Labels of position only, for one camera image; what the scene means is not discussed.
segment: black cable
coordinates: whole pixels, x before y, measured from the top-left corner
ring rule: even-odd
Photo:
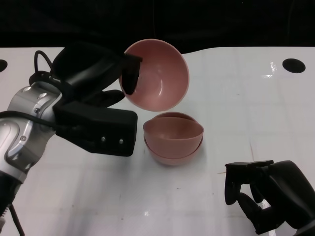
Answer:
[[[53,64],[51,63],[51,61],[49,60],[48,56],[43,52],[43,51],[36,51],[35,55],[34,55],[34,67],[35,67],[35,73],[38,72],[38,55],[41,54],[44,59],[46,60],[47,64],[50,67],[51,73],[54,74],[54,69],[53,69]]]
[[[28,119],[30,121],[33,121],[38,124],[46,125],[49,127],[52,127],[53,129],[57,130],[59,128],[64,128],[64,126],[57,125],[55,123],[34,117],[30,114],[23,113],[23,112],[16,112],[16,111],[5,111],[5,112],[0,112],[0,118],[11,118],[11,117],[18,117],[18,118],[24,118]]]
[[[16,228],[18,229],[18,232],[19,232],[20,236],[25,236],[25,233],[24,233],[24,231],[22,229],[21,223],[19,221],[18,215],[16,214],[16,211],[14,209],[13,204],[10,205],[9,210],[11,212],[13,222],[14,222]]]

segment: black curtain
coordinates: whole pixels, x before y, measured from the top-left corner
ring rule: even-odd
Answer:
[[[0,47],[88,41],[123,52],[144,38],[182,53],[314,46],[315,0],[1,0]]]

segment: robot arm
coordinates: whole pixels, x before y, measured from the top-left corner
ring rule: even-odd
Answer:
[[[249,184],[254,201],[240,193]],[[266,199],[269,208],[256,203]],[[278,228],[286,221],[297,229],[296,236],[315,235],[315,191],[292,161],[261,161],[226,165],[225,202],[238,202],[256,233]]]
[[[50,72],[38,70],[38,55]],[[132,94],[141,61],[86,43],[66,47],[53,63],[43,52],[35,53],[30,86],[0,113],[0,217],[54,134],[92,153],[132,155],[137,114],[108,108],[125,96],[102,90],[120,77],[125,93]]]

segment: pink bowl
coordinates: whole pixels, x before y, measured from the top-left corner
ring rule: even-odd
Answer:
[[[157,115],[153,119],[160,118],[160,117],[178,117],[178,118],[189,119],[189,120],[197,122],[194,118],[181,112],[165,112],[165,113]]]
[[[143,125],[148,147],[157,155],[178,159],[192,154],[203,137],[203,127],[195,121],[162,117]]]
[[[132,44],[125,53],[142,57],[136,89],[132,95],[124,92],[134,105],[160,112],[175,107],[189,86],[189,71],[182,54],[172,45],[157,39],[145,39]]]
[[[199,149],[200,149],[200,147],[201,147],[201,144],[202,144],[202,139],[201,139],[201,142],[200,142],[198,148],[197,148],[192,154],[190,154],[190,155],[188,155],[188,156],[185,156],[185,157],[183,157],[183,158],[178,158],[178,159],[168,159],[168,158],[161,157],[161,156],[157,155],[156,153],[154,153],[154,151],[152,151],[152,150],[149,148],[149,146],[148,146],[148,144],[147,144],[147,142],[146,142],[145,139],[144,139],[144,142],[146,143],[146,145],[147,145],[147,147],[148,147],[148,149],[149,149],[149,152],[150,152],[151,156],[152,156],[156,161],[158,161],[158,162],[160,162],[160,163],[162,163],[162,164],[164,164],[164,165],[178,166],[178,165],[183,165],[183,164],[186,164],[186,163],[190,162],[190,161],[197,155],[197,153],[198,153],[198,151],[199,151]]]

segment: white table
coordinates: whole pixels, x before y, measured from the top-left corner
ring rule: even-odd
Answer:
[[[0,111],[28,85],[40,48],[0,49]],[[61,48],[41,48],[51,60]],[[315,186],[315,48],[213,48],[184,55],[189,90],[172,111],[205,128],[192,163],[166,168],[143,142],[142,125],[158,113],[126,98],[115,108],[139,116],[131,157],[88,153],[54,136],[14,201],[27,236],[254,236],[238,204],[224,202],[226,163],[292,160]],[[296,58],[306,71],[282,62]],[[39,67],[48,69],[41,60]],[[116,82],[108,89],[119,89]],[[242,191],[250,194],[248,186]],[[3,235],[18,235],[8,213]],[[289,236],[283,224],[266,236]]]

